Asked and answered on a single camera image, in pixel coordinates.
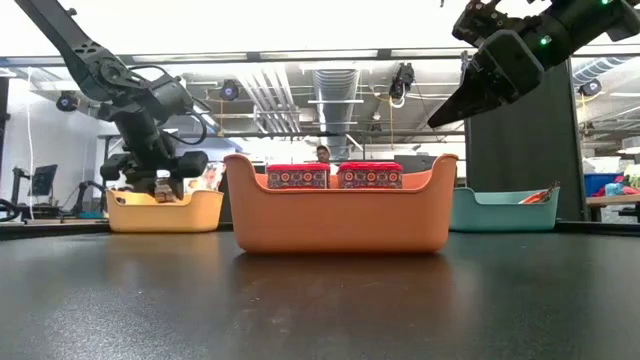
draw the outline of ceiling duct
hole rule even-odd
[[[313,87],[316,99],[321,101],[318,106],[321,130],[329,132],[349,130],[348,122],[353,114],[353,103],[322,103],[322,101],[355,100],[360,70],[336,69],[315,70],[313,72]],[[324,138],[331,156],[335,159],[348,159],[349,149],[347,138],[344,136]]]
[[[616,66],[622,65],[633,59],[633,56],[610,56],[601,57],[582,65],[578,65],[573,70],[573,86],[580,87],[597,79],[602,74],[612,70]]]

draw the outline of teal bin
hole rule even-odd
[[[470,188],[453,191],[453,209],[449,228],[462,232],[549,231],[556,223],[556,188],[543,204],[518,204],[544,190],[476,193]]]

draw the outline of red packaged product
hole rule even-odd
[[[320,163],[269,165],[269,189],[326,189],[329,165]]]
[[[338,181],[342,189],[402,189],[403,170],[402,165],[392,162],[344,163],[338,170]]]

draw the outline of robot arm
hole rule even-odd
[[[207,156],[191,152],[175,156],[171,135],[158,130],[174,115],[197,116],[194,99],[180,84],[179,77],[163,75],[149,81],[127,68],[108,49],[89,38],[56,0],[15,0],[36,26],[60,51],[69,73],[89,98],[101,102],[99,118],[114,122],[128,154],[118,154],[101,167],[105,180],[117,180],[122,171],[138,192],[150,192],[155,171],[171,172],[171,187],[182,198],[184,177],[200,176]]]
[[[640,0],[551,0],[541,14],[510,18],[500,0],[470,0],[453,36],[478,48],[460,88],[429,119],[438,127],[503,104],[535,89],[543,73],[607,33],[619,41],[640,33]]]

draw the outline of camera on ceiling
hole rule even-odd
[[[225,80],[220,89],[220,98],[224,101],[233,101],[238,97],[238,85],[233,80]]]
[[[591,80],[578,88],[578,94],[584,96],[596,96],[600,91],[602,91],[602,84],[597,79]]]
[[[78,110],[80,105],[80,98],[75,95],[74,91],[63,91],[58,101],[56,101],[56,107],[60,111],[73,112]]]
[[[400,69],[391,81],[389,96],[392,99],[402,99],[410,90],[411,84],[415,81],[415,73],[411,63],[400,65]]]

